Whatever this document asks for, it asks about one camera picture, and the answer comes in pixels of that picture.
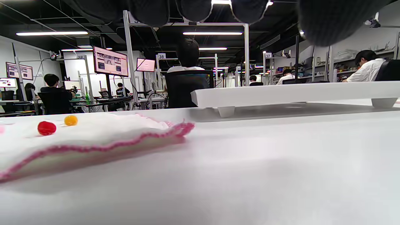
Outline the person's left hand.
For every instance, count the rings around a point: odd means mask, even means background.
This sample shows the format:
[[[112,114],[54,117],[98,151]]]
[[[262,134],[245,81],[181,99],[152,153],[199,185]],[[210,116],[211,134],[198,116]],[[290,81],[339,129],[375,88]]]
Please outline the person's left hand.
[[[170,19],[170,0],[71,0],[83,13],[109,23],[123,10],[150,27],[162,27]],[[389,0],[297,0],[298,27],[311,44],[327,47],[350,37]],[[231,13],[240,23],[254,24],[267,11],[267,0],[232,0]]]

